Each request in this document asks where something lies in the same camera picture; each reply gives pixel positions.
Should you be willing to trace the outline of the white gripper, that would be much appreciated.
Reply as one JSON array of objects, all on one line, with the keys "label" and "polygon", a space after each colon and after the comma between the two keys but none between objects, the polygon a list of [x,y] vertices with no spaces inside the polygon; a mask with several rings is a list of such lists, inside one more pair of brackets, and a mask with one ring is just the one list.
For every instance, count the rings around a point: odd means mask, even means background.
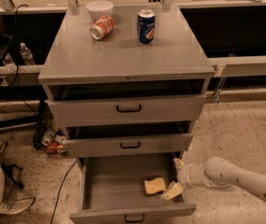
[{"label": "white gripper", "polygon": [[191,164],[185,164],[179,158],[174,158],[174,164],[177,172],[178,182],[172,181],[169,187],[162,193],[161,199],[164,201],[170,201],[176,196],[180,195],[184,191],[184,187],[192,189],[194,187],[190,179]]}]

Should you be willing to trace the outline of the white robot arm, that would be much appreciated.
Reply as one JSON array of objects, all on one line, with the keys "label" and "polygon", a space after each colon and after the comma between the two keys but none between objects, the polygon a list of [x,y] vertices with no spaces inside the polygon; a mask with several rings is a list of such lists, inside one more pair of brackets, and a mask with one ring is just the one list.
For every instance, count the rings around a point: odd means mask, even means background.
[{"label": "white robot arm", "polygon": [[228,190],[236,186],[266,202],[266,175],[242,169],[220,157],[209,158],[202,164],[185,164],[174,158],[174,163],[177,181],[172,181],[162,193],[165,201],[182,194],[185,188]]}]

